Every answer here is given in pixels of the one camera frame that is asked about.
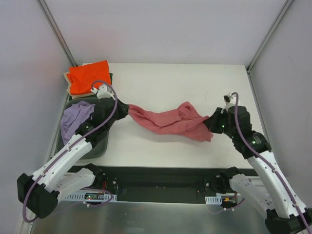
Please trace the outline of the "pink t shirt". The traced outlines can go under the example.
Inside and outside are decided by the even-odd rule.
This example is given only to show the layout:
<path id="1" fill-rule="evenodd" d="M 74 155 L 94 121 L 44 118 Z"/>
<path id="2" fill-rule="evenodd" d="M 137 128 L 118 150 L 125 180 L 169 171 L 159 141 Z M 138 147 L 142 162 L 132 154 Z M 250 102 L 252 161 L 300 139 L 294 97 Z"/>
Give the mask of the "pink t shirt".
<path id="1" fill-rule="evenodd" d="M 189 102 L 161 113 L 130 104 L 128 114 L 138 125 L 158 135 L 184 136 L 199 142 L 210 142 L 214 136 L 204 124 L 209 117 L 201 116 Z"/>

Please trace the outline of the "beige folded t shirt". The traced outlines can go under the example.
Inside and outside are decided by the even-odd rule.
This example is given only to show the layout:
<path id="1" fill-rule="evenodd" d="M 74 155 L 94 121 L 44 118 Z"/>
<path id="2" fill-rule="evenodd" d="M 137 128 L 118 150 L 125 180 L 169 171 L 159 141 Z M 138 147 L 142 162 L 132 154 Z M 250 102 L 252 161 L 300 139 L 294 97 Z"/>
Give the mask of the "beige folded t shirt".
<path id="1" fill-rule="evenodd" d="M 82 94 L 82 95 L 73 95 L 73 94 L 71 94 L 70 89 L 71 89 L 72 83 L 71 83 L 71 81 L 69 80 L 68 75 L 69 75 L 69 72 L 66 72 L 66 73 L 63 74 L 63 76 L 64 76 L 64 78 L 65 78 L 65 80 L 66 80 L 66 82 L 67 82 L 67 84 L 68 84 L 68 88 L 67 88 L 66 92 L 68 93 L 68 95 L 69 95 L 72 99 L 85 98 L 85 97 L 90 97 L 90 96 L 94 95 L 94 93 L 92 93 L 92 92 L 86 93 L 86 94 Z"/>

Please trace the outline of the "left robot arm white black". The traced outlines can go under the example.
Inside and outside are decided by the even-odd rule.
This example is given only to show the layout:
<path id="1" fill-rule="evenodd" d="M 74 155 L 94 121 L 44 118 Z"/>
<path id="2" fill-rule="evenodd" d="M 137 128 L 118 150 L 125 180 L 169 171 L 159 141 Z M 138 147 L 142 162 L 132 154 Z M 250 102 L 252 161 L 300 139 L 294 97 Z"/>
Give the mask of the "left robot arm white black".
<path id="1" fill-rule="evenodd" d="M 99 189 L 103 184 L 102 171 L 90 163 L 70 176 L 65 174 L 87 153 L 97 147 L 115 121 L 125 118 L 129 105 L 118 98 L 102 98 L 95 104 L 92 116 L 84 121 L 67 144 L 46 164 L 31 175 L 17 179 L 18 200 L 23 204 L 22 217 L 27 223 L 31 211 L 35 218 L 46 218 L 60 201 L 84 188 Z"/>

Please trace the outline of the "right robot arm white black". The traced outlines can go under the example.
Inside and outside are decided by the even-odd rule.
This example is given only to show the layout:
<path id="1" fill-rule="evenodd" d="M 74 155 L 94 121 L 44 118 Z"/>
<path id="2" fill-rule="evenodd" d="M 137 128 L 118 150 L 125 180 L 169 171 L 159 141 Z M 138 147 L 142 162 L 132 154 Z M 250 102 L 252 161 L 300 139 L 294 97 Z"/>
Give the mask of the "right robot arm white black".
<path id="1" fill-rule="evenodd" d="M 296 195 L 286 181 L 265 137 L 254 130 L 250 114 L 243 106 L 227 110 L 217 108 L 203 122 L 215 134 L 225 134 L 253 167 L 266 192 L 261 191 L 236 167 L 228 168 L 210 183 L 210 188 L 221 194 L 239 193 L 264 218 L 271 234 L 310 234 L 312 210 Z"/>

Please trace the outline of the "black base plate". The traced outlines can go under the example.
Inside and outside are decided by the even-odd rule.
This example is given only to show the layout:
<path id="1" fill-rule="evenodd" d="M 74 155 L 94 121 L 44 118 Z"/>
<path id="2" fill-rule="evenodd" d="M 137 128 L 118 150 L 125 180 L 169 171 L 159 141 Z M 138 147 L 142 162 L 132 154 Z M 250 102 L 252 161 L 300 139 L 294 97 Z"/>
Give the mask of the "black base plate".
<path id="1" fill-rule="evenodd" d="M 101 166 L 92 189 L 106 189 L 118 201 L 203 204 L 216 194 L 232 194 L 225 169 Z"/>

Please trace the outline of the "aluminium frame post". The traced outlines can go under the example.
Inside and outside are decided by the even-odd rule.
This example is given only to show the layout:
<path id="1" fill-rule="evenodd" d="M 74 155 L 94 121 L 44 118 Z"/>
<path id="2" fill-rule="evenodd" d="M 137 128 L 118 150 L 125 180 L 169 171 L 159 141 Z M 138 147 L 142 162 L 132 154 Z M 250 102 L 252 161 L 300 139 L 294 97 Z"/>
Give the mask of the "aluminium frame post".
<path id="1" fill-rule="evenodd" d="M 261 54 L 264 52 L 266 46 L 270 42 L 271 38 L 273 37 L 274 33 L 280 26 L 281 22 L 285 18 L 286 14 L 295 3 L 295 0 L 286 0 L 281 9 L 279 10 L 277 16 L 275 17 L 274 21 L 272 22 L 270 28 L 268 29 L 267 33 L 265 34 L 262 42 L 260 43 L 256 53 L 254 54 L 253 58 L 251 59 L 250 63 L 246 66 L 247 74 L 250 74 L 252 69 L 254 68 L 255 64 L 259 60 Z"/>
<path id="2" fill-rule="evenodd" d="M 45 0 L 37 0 L 37 3 L 42 10 L 44 16 L 46 17 L 46 20 L 48 24 L 50 25 L 57 41 L 60 44 L 61 49 L 63 50 L 66 58 L 68 59 L 69 63 L 71 64 L 72 67 L 76 67 L 78 64 L 76 63 L 76 60 L 74 59 L 73 54 L 70 51 L 70 48 Z"/>

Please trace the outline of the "grey plastic bin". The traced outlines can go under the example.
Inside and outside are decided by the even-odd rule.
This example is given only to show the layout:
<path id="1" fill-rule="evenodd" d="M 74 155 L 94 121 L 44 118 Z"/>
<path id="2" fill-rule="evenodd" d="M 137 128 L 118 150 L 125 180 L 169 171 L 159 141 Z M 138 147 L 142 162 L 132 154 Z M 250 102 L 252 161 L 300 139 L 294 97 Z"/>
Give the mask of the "grey plastic bin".
<path id="1" fill-rule="evenodd" d="M 79 103 L 80 101 L 85 101 L 88 104 L 95 104 L 96 102 L 98 102 L 98 99 L 96 97 L 84 97 L 84 98 L 71 100 L 65 104 L 63 111 L 70 108 L 72 105 Z M 100 141 L 98 142 L 98 144 L 94 146 L 90 152 L 85 154 L 81 158 L 81 160 L 98 158 L 104 155 L 108 146 L 108 139 L 109 139 L 109 131 L 106 130 L 100 137 Z M 55 153 L 58 153 L 63 147 L 64 147 L 64 143 L 61 137 L 61 131 L 59 130 Z"/>

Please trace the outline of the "lilac crumpled t shirt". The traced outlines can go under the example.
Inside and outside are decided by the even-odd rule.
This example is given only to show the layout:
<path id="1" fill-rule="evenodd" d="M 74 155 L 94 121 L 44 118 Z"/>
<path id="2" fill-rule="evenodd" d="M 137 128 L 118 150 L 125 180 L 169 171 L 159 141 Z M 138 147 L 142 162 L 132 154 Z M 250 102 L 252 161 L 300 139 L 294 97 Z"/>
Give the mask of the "lilac crumpled t shirt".
<path id="1" fill-rule="evenodd" d="M 80 101 L 64 110 L 60 121 L 62 141 L 67 144 L 79 126 L 94 112 L 94 104 Z"/>

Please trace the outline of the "right aluminium frame post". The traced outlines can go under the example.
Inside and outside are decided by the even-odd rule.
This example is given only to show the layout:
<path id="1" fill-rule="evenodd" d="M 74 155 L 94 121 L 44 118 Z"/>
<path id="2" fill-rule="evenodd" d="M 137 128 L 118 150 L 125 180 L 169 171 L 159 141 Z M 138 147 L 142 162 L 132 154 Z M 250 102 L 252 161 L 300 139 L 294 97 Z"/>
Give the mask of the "right aluminium frame post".
<path id="1" fill-rule="evenodd" d="M 252 69 L 254 68 L 255 64 L 259 60 L 261 54 L 264 52 L 266 46 L 270 42 L 271 38 L 273 37 L 274 33 L 280 26 L 281 22 L 285 18 L 286 14 L 295 3 L 295 0 L 286 0 L 281 9 L 279 10 L 277 16 L 275 17 L 274 21 L 272 22 L 270 28 L 268 29 L 267 33 L 265 34 L 262 42 L 260 43 L 256 53 L 254 54 L 253 58 L 251 59 L 250 63 L 246 66 L 247 74 L 250 74 Z"/>

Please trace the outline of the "left aluminium frame post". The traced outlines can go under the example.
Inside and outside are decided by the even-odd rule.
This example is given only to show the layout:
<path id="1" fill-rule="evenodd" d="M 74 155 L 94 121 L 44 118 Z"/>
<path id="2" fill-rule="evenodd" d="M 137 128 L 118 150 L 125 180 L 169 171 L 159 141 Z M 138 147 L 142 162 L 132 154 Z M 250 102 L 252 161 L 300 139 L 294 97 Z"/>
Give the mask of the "left aluminium frame post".
<path id="1" fill-rule="evenodd" d="M 72 67 L 76 67 L 78 64 L 76 63 L 76 60 L 74 59 L 73 54 L 70 51 L 70 48 L 45 0 L 37 0 L 37 3 L 42 10 L 44 16 L 46 17 L 46 20 L 48 24 L 50 25 L 57 41 L 60 44 L 61 49 L 63 50 L 66 58 L 68 59 L 69 63 L 71 64 Z"/>

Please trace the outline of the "orange folded t shirt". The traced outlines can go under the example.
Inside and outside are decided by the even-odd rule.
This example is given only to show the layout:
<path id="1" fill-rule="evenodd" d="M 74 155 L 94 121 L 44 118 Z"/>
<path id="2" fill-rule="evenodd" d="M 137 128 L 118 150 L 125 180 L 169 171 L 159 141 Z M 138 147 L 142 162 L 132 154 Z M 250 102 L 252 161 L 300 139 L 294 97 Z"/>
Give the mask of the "orange folded t shirt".
<path id="1" fill-rule="evenodd" d="M 112 84 L 109 64 L 106 60 L 78 67 L 70 67 L 68 78 L 72 83 L 70 91 L 73 95 L 90 93 L 92 83 L 96 80 Z"/>

